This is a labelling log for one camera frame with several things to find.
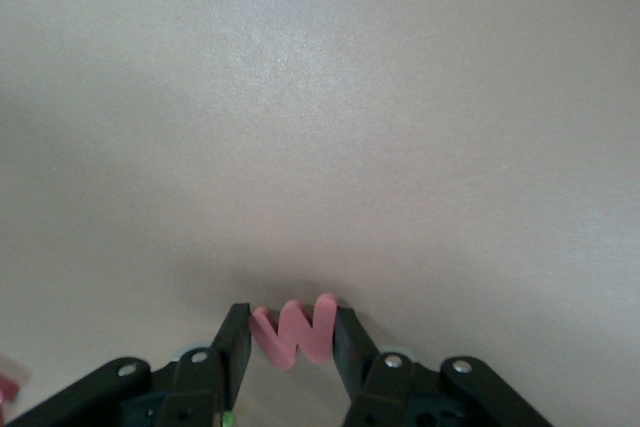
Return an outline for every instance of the foam block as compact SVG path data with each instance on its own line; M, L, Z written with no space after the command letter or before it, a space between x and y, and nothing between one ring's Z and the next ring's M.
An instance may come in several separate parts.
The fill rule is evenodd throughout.
M16 382L0 375L0 427L4 426L4 417L2 415L2 404L5 400L13 400L18 395L20 387Z
M249 330L271 363L280 370L295 365L298 347L314 363L326 361L333 350L333 329L338 301L333 294L316 300L313 317L298 300L287 302L276 323L266 307L256 308L249 318Z

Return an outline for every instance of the screw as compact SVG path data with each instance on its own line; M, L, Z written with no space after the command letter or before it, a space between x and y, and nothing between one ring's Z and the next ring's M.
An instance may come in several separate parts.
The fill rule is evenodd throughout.
M126 377L127 375L133 374L137 369L138 366L136 364L123 365L120 367L120 370L118 370L118 375L120 377Z
M399 355L391 354L391 355L387 355L384 358L384 363L387 365L387 367L390 367L392 369L397 369L398 367L402 366L402 359L400 358Z
M200 352L196 352L191 356L191 362L193 362L194 364L199 364L200 362L204 362L205 360L207 360L207 357L209 357L209 354L202 350Z
M461 374L468 374L473 370L473 367L466 360L458 359L453 363L453 370Z

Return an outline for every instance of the pink object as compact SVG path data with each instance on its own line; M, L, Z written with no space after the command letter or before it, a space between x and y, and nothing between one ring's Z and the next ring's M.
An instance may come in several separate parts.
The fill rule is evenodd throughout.
M0 375L0 427L4 426L4 417L2 416L2 404L5 400L13 400L18 395L20 387L16 382Z
M269 309L256 308L249 317L249 330L277 369L294 366L298 347L311 362L320 363L331 356L337 311L333 294L318 297L313 320L301 302L290 300L282 308L278 324Z

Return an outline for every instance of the letter w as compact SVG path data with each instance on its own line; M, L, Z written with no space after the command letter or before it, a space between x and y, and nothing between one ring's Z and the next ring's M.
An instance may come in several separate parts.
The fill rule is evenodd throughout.
M249 318L249 330L277 369L294 366L298 347L311 362L320 363L331 356L337 310L336 297L322 294L316 300L312 320L302 303L290 300L276 324L269 309L258 307Z

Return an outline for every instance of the white tabletop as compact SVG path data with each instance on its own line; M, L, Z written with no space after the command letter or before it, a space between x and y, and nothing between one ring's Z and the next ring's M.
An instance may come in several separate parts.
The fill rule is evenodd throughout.
M640 0L0 0L15 418L332 291L557 426L640 415ZM237 425L339 425L254 355Z

